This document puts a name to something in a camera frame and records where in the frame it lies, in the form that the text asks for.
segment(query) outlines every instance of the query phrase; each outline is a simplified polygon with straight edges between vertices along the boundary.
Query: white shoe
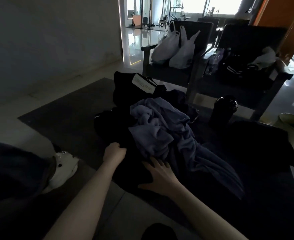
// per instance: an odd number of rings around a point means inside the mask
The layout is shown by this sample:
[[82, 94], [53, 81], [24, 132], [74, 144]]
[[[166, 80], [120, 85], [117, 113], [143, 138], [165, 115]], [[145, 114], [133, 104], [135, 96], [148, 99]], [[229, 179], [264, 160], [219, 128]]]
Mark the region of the white shoe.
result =
[[62, 186], [77, 171], [79, 159], [73, 157], [70, 153], [58, 152], [55, 154], [55, 159], [55, 174], [49, 180], [49, 185], [43, 190], [43, 194], [46, 194], [52, 191], [53, 189]]

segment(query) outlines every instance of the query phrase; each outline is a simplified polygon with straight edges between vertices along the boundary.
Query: water bottle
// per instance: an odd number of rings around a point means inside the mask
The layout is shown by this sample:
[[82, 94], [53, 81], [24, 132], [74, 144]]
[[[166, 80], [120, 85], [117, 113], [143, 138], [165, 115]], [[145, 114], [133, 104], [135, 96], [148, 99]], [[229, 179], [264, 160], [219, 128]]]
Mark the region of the water bottle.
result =
[[210, 57], [208, 61], [208, 66], [205, 72], [206, 75], [211, 75], [218, 70], [218, 65], [219, 65], [219, 62], [222, 60], [223, 55], [224, 55], [224, 49], [216, 50], [216, 52], [213, 53], [213, 55]]
[[233, 96], [227, 95], [217, 99], [209, 120], [209, 127], [215, 130], [223, 129], [237, 109], [238, 104]]

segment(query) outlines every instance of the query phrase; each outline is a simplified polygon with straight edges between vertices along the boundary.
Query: pant leg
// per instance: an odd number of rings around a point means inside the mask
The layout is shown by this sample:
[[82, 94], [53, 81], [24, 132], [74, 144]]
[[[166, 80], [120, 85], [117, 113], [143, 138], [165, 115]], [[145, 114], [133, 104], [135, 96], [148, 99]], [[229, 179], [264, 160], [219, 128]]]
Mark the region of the pant leg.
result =
[[141, 237], [141, 240], [178, 240], [175, 231], [162, 223], [154, 223], [149, 226]]

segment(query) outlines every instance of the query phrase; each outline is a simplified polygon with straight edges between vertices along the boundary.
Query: white label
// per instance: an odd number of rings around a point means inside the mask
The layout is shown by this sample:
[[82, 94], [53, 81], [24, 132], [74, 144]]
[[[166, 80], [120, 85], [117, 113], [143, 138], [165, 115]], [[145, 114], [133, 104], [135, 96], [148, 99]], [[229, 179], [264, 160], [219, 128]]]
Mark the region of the white label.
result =
[[153, 94], [156, 87], [151, 85], [149, 82], [147, 82], [145, 79], [143, 79], [141, 76], [139, 76], [138, 74], [136, 74], [133, 77], [133, 81], [132, 83], [134, 85], [136, 85], [138, 88], [140, 88], [141, 90], [145, 91], [146, 93], [151, 93]]
[[278, 76], [278, 72], [275, 69], [275, 70], [272, 71], [272, 73], [270, 74], [269, 78], [274, 81], [277, 76]]

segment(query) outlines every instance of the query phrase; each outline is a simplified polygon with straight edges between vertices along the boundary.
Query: black bottle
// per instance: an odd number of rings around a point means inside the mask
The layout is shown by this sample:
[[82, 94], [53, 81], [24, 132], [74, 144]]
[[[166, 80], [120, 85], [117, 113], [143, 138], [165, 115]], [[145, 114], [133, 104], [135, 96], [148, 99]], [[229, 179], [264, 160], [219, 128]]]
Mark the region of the black bottle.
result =
[[231, 95], [221, 97], [216, 100], [213, 113], [209, 120], [209, 127], [221, 130], [226, 127], [232, 115], [237, 111], [238, 104]]

